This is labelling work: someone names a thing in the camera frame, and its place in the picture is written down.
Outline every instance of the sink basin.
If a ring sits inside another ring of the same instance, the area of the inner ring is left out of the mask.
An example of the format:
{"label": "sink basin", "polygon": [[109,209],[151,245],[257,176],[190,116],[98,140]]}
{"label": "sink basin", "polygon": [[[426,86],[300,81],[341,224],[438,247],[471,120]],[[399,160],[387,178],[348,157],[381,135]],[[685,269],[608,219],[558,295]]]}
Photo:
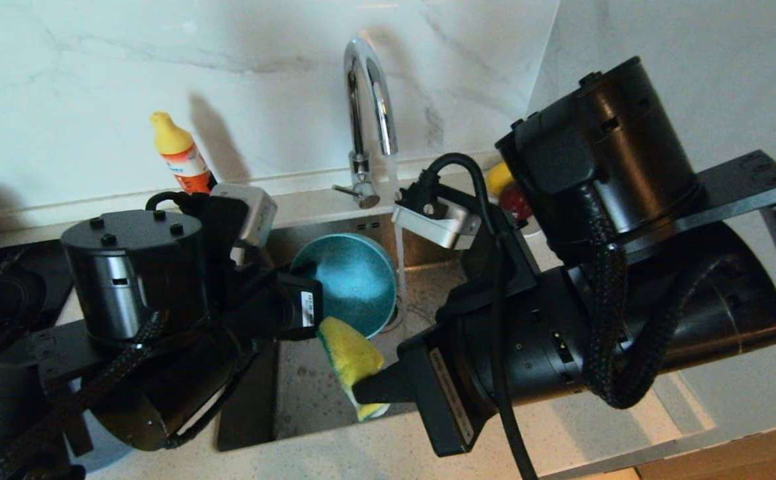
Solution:
{"label": "sink basin", "polygon": [[[267,250],[276,265],[284,265],[314,238],[341,232],[376,240],[397,264],[390,215],[274,230]],[[450,289],[465,282],[459,252],[442,249],[408,231],[403,232],[403,250],[407,297],[398,301],[394,320],[371,338],[385,356],[386,365],[397,361],[398,344],[433,324],[436,310]],[[282,341],[276,350],[262,356],[223,408],[218,449],[236,449],[357,423],[355,408],[343,394],[318,339]],[[413,403],[394,404],[383,417],[415,410]]]}

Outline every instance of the countertop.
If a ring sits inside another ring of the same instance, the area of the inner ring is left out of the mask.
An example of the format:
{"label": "countertop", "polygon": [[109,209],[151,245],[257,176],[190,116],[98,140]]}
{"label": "countertop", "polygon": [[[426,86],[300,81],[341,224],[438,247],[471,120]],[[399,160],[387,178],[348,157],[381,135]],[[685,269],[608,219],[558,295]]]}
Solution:
{"label": "countertop", "polygon": [[[444,182],[467,189],[463,175]],[[276,227],[353,218],[348,198],[332,191],[280,195]],[[383,201],[370,213],[390,211]],[[48,234],[58,228],[52,228]],[[544,236],[530,237],[540,264],[556,258]],[[64,317],[81,316],[76,295]],[[656,387],[631,410],[611,409],[588,393],[516,407],[516,417],[531,458],[541,475],[564,472],[647,447],[669,443],[713,426],[683,380],[660,377]],[[418,413],[376,419],[360,425],[274,441],[248,449],[215,450],[215,423],[196,440],[175,450],[130,453],[90,480],[115,478],[516,478],[517,472],[500,421],[493,417],[473,452],[437,458]]]}

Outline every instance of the faucet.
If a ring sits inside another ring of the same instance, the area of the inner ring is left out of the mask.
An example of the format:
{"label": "faucet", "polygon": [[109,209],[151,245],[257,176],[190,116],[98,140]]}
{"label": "faucet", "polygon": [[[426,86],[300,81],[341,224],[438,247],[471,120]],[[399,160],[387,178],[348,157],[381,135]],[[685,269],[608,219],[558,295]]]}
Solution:
{"label": "faucet", "polygon": [[364,76],[367,90],[373,98],[373,112],[379,126],[379,140],[383,155],[397,152],[397,134],[394,132],[394,113],[391,112],[391,98],[388,97],[388,84],[376,52],[367,40],[355,37],[349,40],[343,53],[343,79],[346,82],[346,97],[349,101],[349,122],[352,126],[352,150],[349,152],[349,167],[352,170],[352,188],[333,185],[336,191],[352,195],[360,209],[370,209],[379,203],[379,195],[373,186],[373,174],[370,172],[370,154],[364,148],[361,136],[361,98],[358,81]]}

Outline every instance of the dish soap bottle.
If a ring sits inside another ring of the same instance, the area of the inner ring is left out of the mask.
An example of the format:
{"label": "dish soap bottle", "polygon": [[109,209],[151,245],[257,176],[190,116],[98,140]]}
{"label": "dish soap bottle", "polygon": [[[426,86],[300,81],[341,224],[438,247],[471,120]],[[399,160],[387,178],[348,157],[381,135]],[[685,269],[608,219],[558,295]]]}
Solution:
{"label": "dish soap bottle", "polygon": [[166,112],[152,113],[151,124],[154,125],[154,148],[169,164],[181,188],[190,194],[211,193],[217,180],[207,168],[193,136],[175,125]]}

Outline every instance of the red object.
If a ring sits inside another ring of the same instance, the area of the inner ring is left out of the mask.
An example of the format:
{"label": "red object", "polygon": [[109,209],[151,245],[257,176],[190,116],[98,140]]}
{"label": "red object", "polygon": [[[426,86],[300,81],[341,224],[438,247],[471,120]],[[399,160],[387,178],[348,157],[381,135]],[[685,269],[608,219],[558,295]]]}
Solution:
{"label": "red object", "polygon": [[507,188],[504,188],[501,192],[501,196],[498,197],[497,204],[507,212],[513,214],[513,217],[517,221],[528,219],[533,215],[531,206],[527,204],[525,195],[521,193],[521,189],[518,183],[510,183]]}

